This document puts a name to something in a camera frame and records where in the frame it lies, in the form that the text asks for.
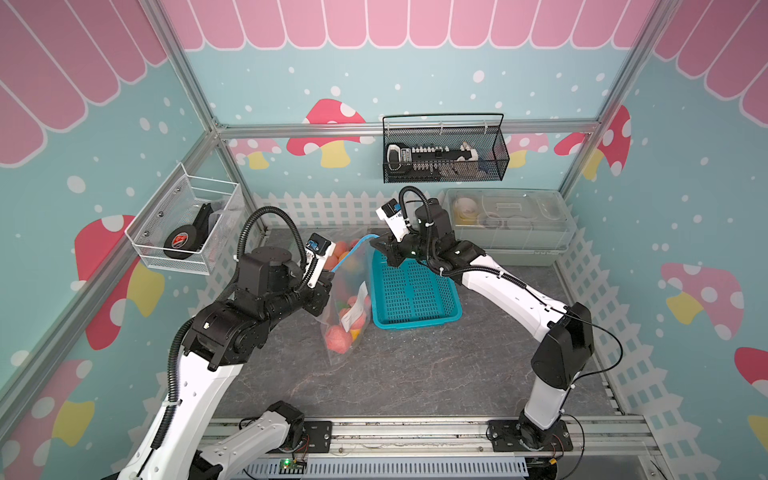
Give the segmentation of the blue stick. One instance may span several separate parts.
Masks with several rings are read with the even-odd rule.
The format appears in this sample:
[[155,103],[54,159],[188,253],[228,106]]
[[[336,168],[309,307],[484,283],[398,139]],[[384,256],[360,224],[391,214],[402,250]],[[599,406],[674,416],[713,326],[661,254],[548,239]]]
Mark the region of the blue stick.
[[[329,302],[319,317],[319,324],[331,366],[342,364],[352,355],[361,342],[363,332],[372,322],[372,299],[370,293],[372,248],[370,247],[370,241],[374,238],[374,234],[365,235],[344,260],[329,271],[334,274],[332,289]],[[349,351],[340,355],[326,347],[325,334],[329,327],[340,325],[339,313],[344,308],[353,307],[361,308],[364,311],[364,315],[360,319],[364,319],[366,325],[358,338],[353,341]]]

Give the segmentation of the yellow peach with leaf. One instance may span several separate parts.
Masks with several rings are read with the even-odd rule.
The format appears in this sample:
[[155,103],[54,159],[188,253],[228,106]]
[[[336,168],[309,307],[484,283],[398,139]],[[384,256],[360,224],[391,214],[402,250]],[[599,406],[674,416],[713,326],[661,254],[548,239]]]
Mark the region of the yellow peach with leaf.
[[364,327],[366,325],[366,322],[364,319],[358,319],[350,328],[350,335],[352,337],[352,340],[355,341],[358,336],[362,333]]

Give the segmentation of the clear green zip-top bag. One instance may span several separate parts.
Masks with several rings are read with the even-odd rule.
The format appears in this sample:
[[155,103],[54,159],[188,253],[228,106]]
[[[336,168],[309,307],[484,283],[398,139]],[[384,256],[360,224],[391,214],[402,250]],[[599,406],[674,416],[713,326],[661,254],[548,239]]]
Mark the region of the clear green zip-top bag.
[[319,234],[335,244],[332,257],[324,265],[324,270],[334,269],[356,247],[357,243],[367,234],[369,227],[344,226],[320,230]]

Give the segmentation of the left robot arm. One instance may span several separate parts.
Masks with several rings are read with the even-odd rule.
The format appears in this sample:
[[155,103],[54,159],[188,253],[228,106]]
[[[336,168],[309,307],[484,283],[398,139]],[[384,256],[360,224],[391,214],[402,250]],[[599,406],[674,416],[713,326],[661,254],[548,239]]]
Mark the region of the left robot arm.
[[[274,214],[289,227],[299,259],[274,246],[248,249],[253,225]],[[309,448],[304,414],[278,401],[225,440],[200,442],[218,404],[255,350],[277,325],[303,310],[319,316],[334,274],[325,270],[335,243],[314,233],[302,239],[283,210],[261,207],[245,221],[234,275],[221,294],[175,334],[167,362],[168,393],[137,451],[118,479],[230,479],[258,457]]]

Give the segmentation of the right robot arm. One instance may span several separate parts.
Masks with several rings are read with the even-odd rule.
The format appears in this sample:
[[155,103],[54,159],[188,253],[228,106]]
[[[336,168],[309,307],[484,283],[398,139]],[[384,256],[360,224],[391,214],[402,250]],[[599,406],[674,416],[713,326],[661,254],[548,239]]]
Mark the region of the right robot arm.
[[591,375],[586,366],[595,353],[599,327],[590,310],[579,302],[567,305],[550,298],[502,268],[475,243],[457,239],[447,211],[415,186],[403,187],[376,214],[389,232],[372,246],[389,266],[412,260],[482,295],[537,341],[531,359],[532,391],[507,436],[529,451],[546,450],[562,440],[569,393]]

